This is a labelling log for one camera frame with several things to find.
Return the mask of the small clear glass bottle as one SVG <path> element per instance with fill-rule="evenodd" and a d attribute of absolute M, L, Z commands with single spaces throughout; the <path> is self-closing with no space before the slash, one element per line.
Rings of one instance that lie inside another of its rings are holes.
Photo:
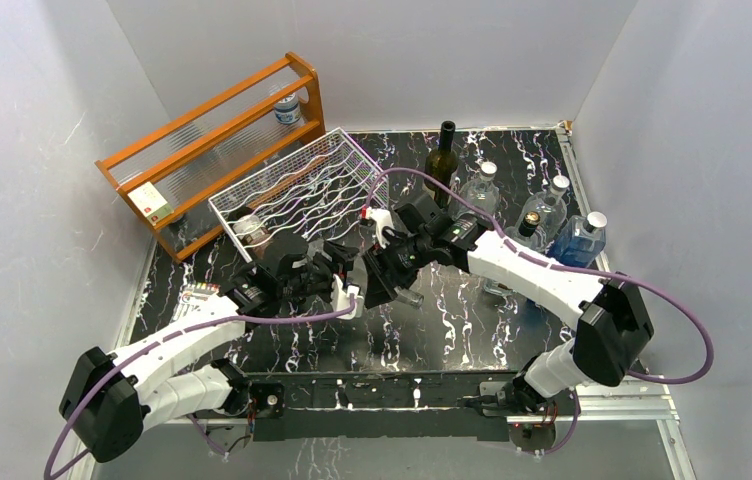
<path fill-rule="evenodd" d="M 393 301 L 420 310 L 424 304 L 424 295 L 413 289 L 414 282 L 395 282 Z"/>

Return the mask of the green wine bottle grey foil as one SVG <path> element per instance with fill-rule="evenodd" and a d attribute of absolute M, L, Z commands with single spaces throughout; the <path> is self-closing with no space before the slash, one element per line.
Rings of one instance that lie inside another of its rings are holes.
<path fill-rule="evenodd" d="M 250 207 L 240 207 L 229 214 L 230 225 L 241 244 L 256 260 L 265 257 L 273 236 L 262 218 Z"/>

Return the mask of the dark green tall wine bottle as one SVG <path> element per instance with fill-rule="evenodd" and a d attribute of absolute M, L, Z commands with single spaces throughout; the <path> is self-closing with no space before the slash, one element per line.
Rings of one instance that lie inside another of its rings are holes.
<path fill-rule="evenodd" d="M 452 189 L 451 182 L 458 168 L 458 157 L 453 151 L 454 134 L 455 123 L 451 120 L 443 121 L 440 127 L 438 144 L 435 149 L 429 152 L 424 164 L 424 173 L 444 185 L 448 190 Z M 424 180 L 424 187 L 440 209 L 447 208 L 450 201 L 449 194 L 428 179 Z"/>

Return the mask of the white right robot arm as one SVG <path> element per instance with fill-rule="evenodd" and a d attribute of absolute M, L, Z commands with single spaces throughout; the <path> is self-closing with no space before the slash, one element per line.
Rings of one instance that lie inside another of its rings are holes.
<path fill-rule="evenodd" d="M 469 213 L 451 218 L 422 199 L 395 212 L 366 207 L 361 220 L 377 235 L 363 255 L 365 308 L 399 299 L 420 269 L 438 263 L 500 284 L 571 329 L 571 339 L 531 357 L 511 381 L 462 400 L 483 415 L 539 414 L 565 389 L 584 383 L 616 387 L 653 336 L 636 285 L 601 271 L 567 271 L 501 237 L 487 219 Z"/>

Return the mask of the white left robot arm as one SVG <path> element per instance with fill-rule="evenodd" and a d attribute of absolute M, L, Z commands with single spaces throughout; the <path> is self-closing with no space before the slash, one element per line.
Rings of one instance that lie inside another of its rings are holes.
<path fill-rule="evenodd" d="M 274 237 L 198 309 L 135 343 L 82 353 L 59 403 L 66 422 L 60 436 L 75 434 L 106 463 L 173 418 L 201 410 L 242 414 L 251 391 L 235 367 L 220 361 L 194 372 L 187 367 L 258 325 L 358 316 L 363 294 L 349 275 L 359 256 L 339 241 Z"/>

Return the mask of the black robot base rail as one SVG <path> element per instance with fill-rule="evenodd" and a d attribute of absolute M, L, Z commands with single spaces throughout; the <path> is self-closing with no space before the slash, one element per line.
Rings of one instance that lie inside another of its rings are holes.
<path fill-rule="evenodd" d="M 241 424 L 256 442 L 346 437 L 470 437 L 551 443 L 575 411 L 562 391 L 537 410 L 517 405 L 512 371 L 253 373 L 257 406 L 202 411 L 210 425 Z"/>

